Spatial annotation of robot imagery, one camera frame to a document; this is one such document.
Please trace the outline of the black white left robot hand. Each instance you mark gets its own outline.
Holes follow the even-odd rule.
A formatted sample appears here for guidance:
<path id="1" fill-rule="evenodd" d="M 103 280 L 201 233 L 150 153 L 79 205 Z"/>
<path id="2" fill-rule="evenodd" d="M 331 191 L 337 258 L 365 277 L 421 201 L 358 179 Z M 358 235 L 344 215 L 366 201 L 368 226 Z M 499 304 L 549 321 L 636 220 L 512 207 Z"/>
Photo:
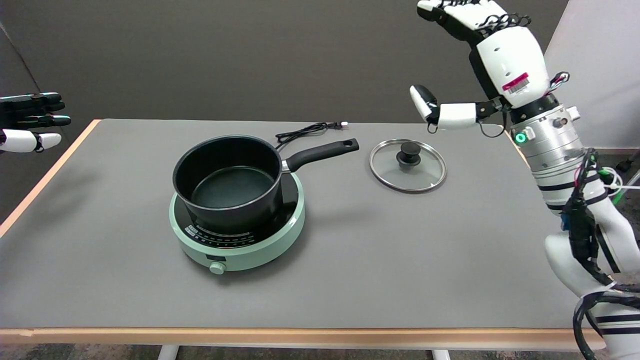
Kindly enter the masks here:
<path id="1" fill-rule="evenodd" d="M 42 153 L 57 146 L 63 136 L 35 129 L 63 127 L 70 116 L 55 112 L 66 107 L 57 92 L 2 96 L 0 99 L 0 150 L 2 153 Z"/>

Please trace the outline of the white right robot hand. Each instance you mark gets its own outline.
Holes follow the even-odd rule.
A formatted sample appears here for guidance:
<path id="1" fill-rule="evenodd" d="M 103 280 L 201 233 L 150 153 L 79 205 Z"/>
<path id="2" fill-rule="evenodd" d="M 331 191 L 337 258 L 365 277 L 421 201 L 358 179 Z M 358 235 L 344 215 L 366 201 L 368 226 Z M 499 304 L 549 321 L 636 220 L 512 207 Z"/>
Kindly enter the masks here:
<path id="1" fill-rule="evenodd" d="M 470 46 L 471 66 L 487 96 L 480 102 L 441 104 L 425 86 L 412 85 L 410 97 L 428 126 L 470 128 L 547 95 L 551 78 L 528 16 L 508 13 L 494 0 L 420 0 L 416 11 Z"/>

